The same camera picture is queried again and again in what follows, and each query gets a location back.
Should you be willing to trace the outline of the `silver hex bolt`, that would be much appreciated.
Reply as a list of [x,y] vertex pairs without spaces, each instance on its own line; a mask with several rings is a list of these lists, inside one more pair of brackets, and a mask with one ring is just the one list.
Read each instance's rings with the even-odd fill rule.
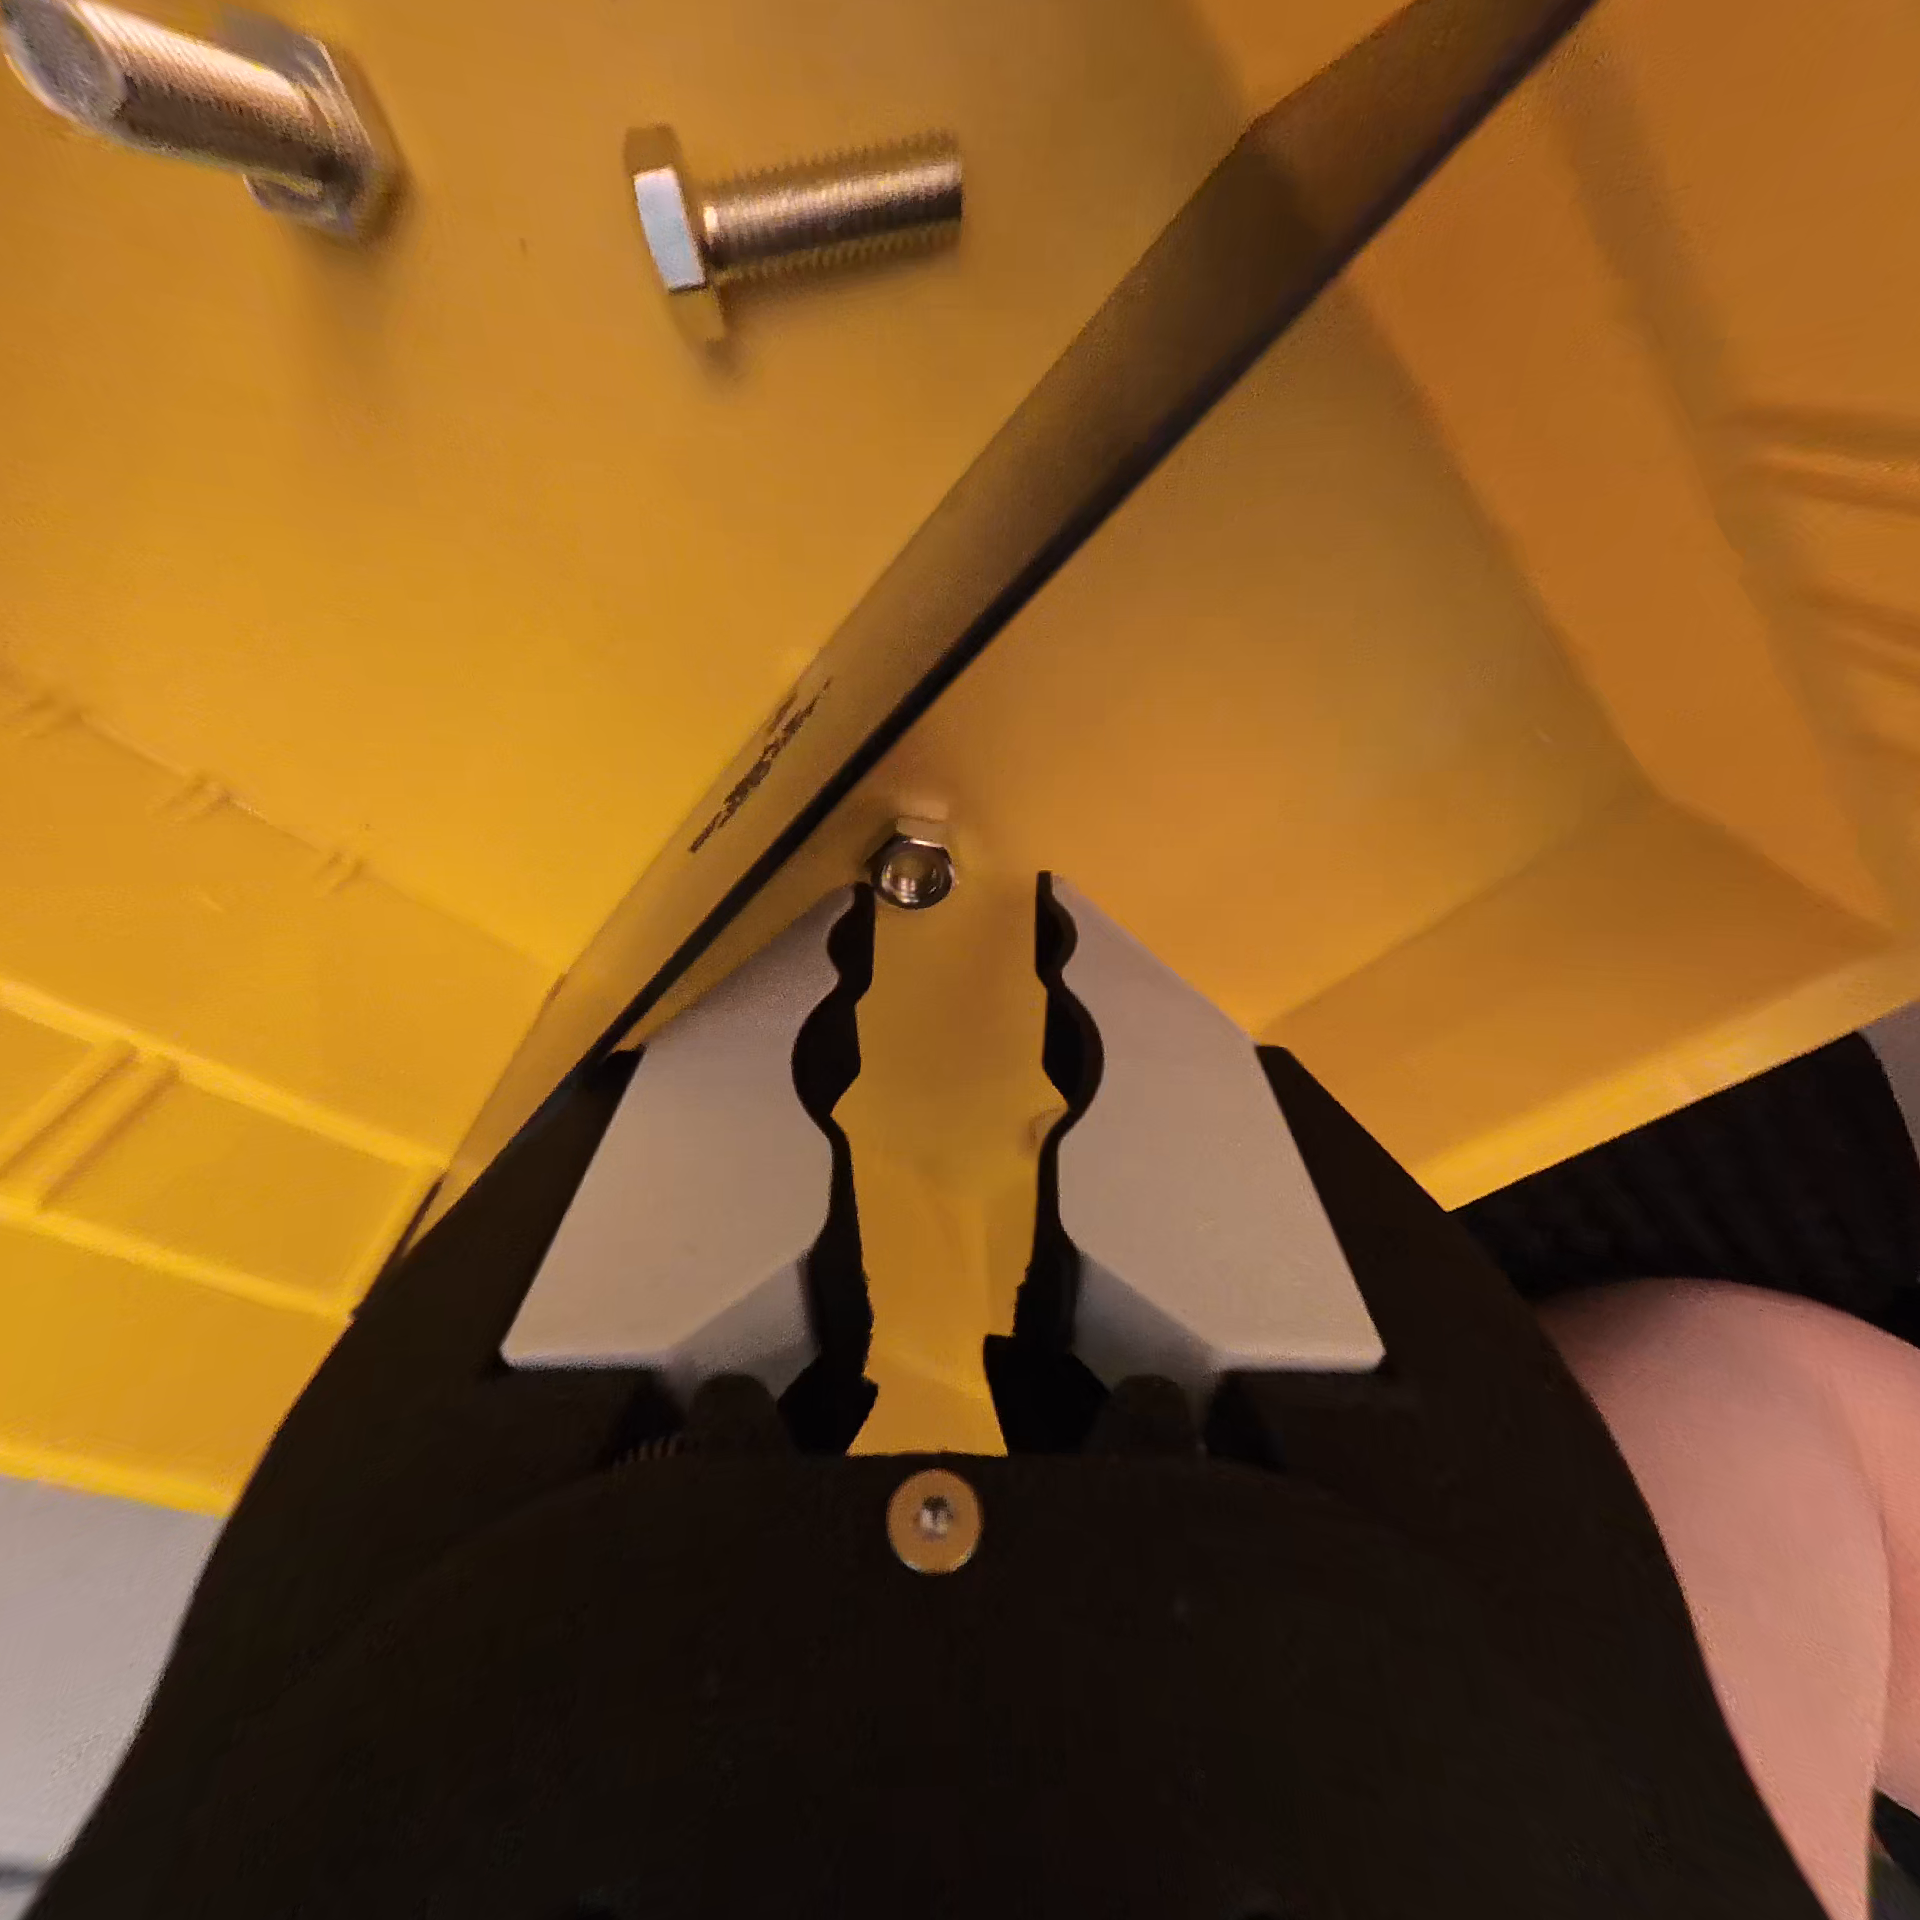
[[401,204],[402,163],[367,78],[272,16],[232,10],[202,36],[118,5],[5,2],[5,61],[70,125],[237,176],[289,224],[363,244]]
[[741,284],[942,250],[965,219],[965,158],[946,131],[707,178],[672,127],[651,125],[627,133],[622,159],[665,306],[699,348],[726,338]]

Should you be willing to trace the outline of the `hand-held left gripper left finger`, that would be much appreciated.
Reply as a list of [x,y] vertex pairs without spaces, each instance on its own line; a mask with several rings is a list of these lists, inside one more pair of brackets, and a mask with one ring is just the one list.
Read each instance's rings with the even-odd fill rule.
[[685,1408],[751,1378],[801,1448],[851,1448],[879,1388],[834,1109],[874,957],[874,890],[840,886],[641,1046],[503,1339],[513,1370],[641,1370]]

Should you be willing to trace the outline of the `yellow bin with black divider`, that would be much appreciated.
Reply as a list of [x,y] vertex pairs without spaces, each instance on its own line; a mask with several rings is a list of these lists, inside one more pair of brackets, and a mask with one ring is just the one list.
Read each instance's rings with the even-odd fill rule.
[[[370,244],[5,76],[5,1478],[223,1515],[547,997],[1264,109],[1400,5],[262,5]],[[682,335],[624,173],[946,131]],[[714,944],[953,828],[848,1102],[989,1440],[1035,871],[1446,1202],[1915,997],[1915,5],[1598,5]]]

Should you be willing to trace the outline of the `person's left forearm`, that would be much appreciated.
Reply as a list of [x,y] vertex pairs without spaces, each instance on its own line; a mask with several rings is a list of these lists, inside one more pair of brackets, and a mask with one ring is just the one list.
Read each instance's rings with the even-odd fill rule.
[[1919,1795],[1919,1356],[1707,1279],[1553,1300],[1632,1469],[1722,1714],[1829,1916],[1869,1916],[1871,1816]]

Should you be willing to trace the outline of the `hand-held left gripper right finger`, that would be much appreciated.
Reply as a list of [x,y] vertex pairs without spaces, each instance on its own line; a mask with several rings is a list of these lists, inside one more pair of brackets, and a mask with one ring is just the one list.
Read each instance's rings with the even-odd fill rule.
[[984,1370],[1010,1456],[1065,1456],[1130,1381],[1202,1427],[1233,1376],[1359,1378],[1386,1343],[1248,1030],[1065,875],[1035,882],[1040,1122],[1014,1328]]

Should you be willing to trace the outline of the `silver hex nut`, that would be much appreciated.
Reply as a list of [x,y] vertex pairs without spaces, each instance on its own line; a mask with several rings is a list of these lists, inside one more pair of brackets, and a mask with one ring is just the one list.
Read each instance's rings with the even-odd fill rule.
[[877,899],[920,914],[951,899],[959,882],[953,836],[945,822],[898,818],[866,867]]

